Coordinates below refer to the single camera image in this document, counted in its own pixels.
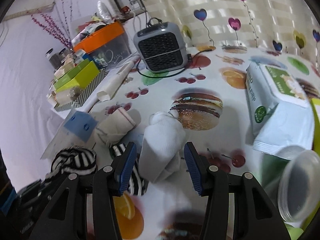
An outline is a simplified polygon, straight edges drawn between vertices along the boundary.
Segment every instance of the tissue packet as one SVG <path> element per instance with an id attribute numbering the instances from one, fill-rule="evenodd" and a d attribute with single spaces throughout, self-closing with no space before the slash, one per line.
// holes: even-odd
<path id="1" fill-rule="evenodd" d="M 287 146 L 310 150 L 314 117 L 308 98 L 295 78 L 273 65 L 251 63 L 246 86 L 255 136 L 253 149 L 292 160 Z"/>

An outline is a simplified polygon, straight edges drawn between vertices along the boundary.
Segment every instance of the black and white striped fabric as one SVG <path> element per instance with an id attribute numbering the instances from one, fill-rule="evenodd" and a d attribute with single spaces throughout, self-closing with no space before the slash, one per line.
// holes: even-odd
<path id="1" fill-rule="evenodd" d="M 110 150 L 111 156 L 114 158 L 116 156 L 122 155 L 125 151 L 126 146 L 123 143 L 112 146 Z M 140 177 L 138 172 L 138 159 L 136 159 L 131 177 L 129 180 L 129 185 L 127 193 L 130 195 L 141 196 L 147 191 L 148 183 Z"/>
<path id="2" fill-rule="evenodd" d="M 96 153 L 85 147 L 74 146 L 57 153 L 51 165 L 51 172 L 45 176 L 45 182 L 50 182 L 63 173 L 84 176 L 95 173 L 96 169 Z"/>

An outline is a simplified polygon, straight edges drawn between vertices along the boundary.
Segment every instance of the orange lid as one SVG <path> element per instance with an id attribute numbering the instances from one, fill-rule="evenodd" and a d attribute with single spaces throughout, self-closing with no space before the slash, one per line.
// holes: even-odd
<path id="1" fill-rule="evenodd" d="M 74 51 L 83 49 L 86 53 L 91 53 L 102 45 L 108 43 L 114 38 L 124 33 L 124 29 L 119 22 L 114 22 L 102 29 L 94 32 L 84 40 L 80 41 L 75 47 Z"/>

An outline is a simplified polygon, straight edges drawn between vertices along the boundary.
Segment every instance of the blue heart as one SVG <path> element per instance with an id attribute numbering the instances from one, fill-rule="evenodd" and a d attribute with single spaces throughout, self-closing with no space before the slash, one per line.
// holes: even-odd
<path id="1" fill-rule="evenodd" d="M 280 42 L 276 42 L 275 40 L 272 41 L 273 47 L 275 47 L 276 51 L 281 51 L 282 50 L 282 44 Z"/>
<path id="2" fill-rule="evenodd" d="M 205 9 L 194 10 L 193 15 L 200 21 L 204 21 L 207 17 L 207 11 Z"/>
<path id="3" fill-rule="evenodd" d="M 313 30 L 312 34 L 313 34 L 313 37 L 315 38 L 316 42 L 319 42 L 320 41 L 320 33 L 317 32 L 316 30 Z"/>

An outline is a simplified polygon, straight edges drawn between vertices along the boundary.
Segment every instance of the portable heater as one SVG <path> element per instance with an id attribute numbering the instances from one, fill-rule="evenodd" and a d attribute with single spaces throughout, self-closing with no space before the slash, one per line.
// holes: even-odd
<path id="1" fill-rule="evenodd" d="M 178 25 L 165 22 L 137 32 L 133 38 L 141 60 L 153 73 L 183 68 L 188 54 Z"/>

